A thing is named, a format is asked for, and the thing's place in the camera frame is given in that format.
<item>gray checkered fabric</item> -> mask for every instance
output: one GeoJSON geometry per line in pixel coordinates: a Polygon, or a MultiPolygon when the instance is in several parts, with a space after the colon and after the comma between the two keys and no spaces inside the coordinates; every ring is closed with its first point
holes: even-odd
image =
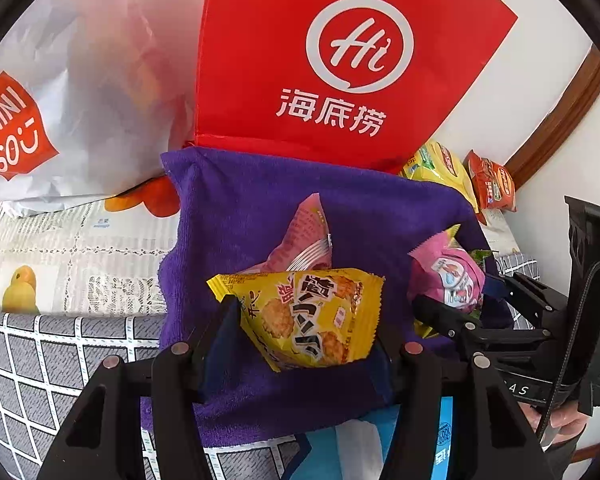
{"type": "MultiPolygon", "coordinates": [[[[540,280],[540,269],[538,261],[524,253],[513,253],[496,258],[498,272],[503,276],[513,276],[514,272],[520,272],[534,280],[540,280]]],[[[531,330],[533,325],[525,319],[515,308],[509,305],[514,320],[514,328],[518,330],[531,330]]]]}
{"type": "MultiPolygon", "coordinates": [[[[154,357],[164,316],[54,317],[0,313],[0,462],[35,480],[60,425],[108,355],[154,357]]],[[[147,480],[160,480],[153,435],[142,430],[147,480]]],[[[214,480],[279,479],[299,445],[288,436],[205,449],[214,480]]]]}

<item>yellow pear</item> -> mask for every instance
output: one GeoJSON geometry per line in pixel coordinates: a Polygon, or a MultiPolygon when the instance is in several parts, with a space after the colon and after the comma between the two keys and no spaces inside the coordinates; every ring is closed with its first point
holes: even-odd
{"type": "Polygon", "coordinates": [[[11,314],[40,314],[36,307],[36,291],[27,282],[15,282],[2,297],[2,311],[11,314]]]}
{"type": "Polygon", "coordinates": [[[15,285],[18,282],[29,283],[33,287],[33,291],[36,291],[36,273],[28,265],[18,267],[13,273],[11,285],[15,285]]]}

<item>human hand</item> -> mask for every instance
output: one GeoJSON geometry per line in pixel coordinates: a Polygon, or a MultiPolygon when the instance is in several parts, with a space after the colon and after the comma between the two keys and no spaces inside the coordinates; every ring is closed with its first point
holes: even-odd
{"type": "MultiPolygon", "coordinates": [[[[535,431],[540,423],[541,414],[533,409],[529,404],[519,402],[522,413],[525,414],[531,428],[535,431]]],[[[550,424],[553,428],[560,428],[558,435],[554,438],[552,444],[560,444],[566,440],[578,436],[589,421],[589,415],[584,415],[578,411],[578,401],[572,400],[561,406],[551,414],[550,424]]]]}

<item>black mechanical device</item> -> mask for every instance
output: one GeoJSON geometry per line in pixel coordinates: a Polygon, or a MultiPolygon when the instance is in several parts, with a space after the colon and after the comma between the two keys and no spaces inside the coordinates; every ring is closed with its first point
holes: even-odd
{"type": "MultiPolygon", "coordinates": [[[[489,330],[424,296],[415,315],[456,342],[460,360],[402,341],[380,323],[368,364],[390,384],[400,411],[381,480],[429,480],[439,436],[440,401],[454,398],[448,479],[550,479],[538,437],[551,410],[577,399],[600,404],[600,208],[568,198],[573,270],[568,298],[522,275],[490,277],[535,327],[489,330]],[[542,409],[534,434],[517,400],[542,409]]],[[[144,480],[140,397],[151,396],[162,480],[211,480],[192,403],[205,402],[230,358],[240,305],[227,296],[205,329],[156,358],[104,359],[63,423],[39,480],[144,480]]]]}

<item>hi logo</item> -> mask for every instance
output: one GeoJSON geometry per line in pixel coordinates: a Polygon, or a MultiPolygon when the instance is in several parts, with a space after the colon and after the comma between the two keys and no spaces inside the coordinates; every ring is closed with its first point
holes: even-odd
{"type": "Polygon", "coordinates": [[[306,55],[328,85],[352,94],[377,92],[407,69],[413,33],[400,10],[383,0],[338,0],[312,21],[306,55]]]}
{"type": "Polygon", "coordinates": [[[11,180],[58,154],[31,95],[7,73],[0,74],[0,175],[11,180]]]}

